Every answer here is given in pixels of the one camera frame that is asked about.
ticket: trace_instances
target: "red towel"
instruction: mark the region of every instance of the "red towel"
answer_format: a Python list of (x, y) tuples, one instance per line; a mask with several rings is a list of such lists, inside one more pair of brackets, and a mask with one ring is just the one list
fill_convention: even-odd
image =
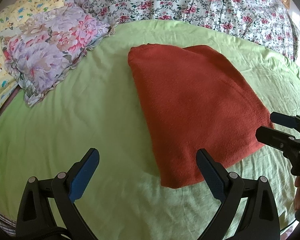
[(239, 71), (208, 46), (141, 45), (131, 48), (128, 63), (162, 186), (203, 181), (197, 150), (205, 148), (227, 168), (263, 146), (255, 138), (258, 127), (273, 127)]

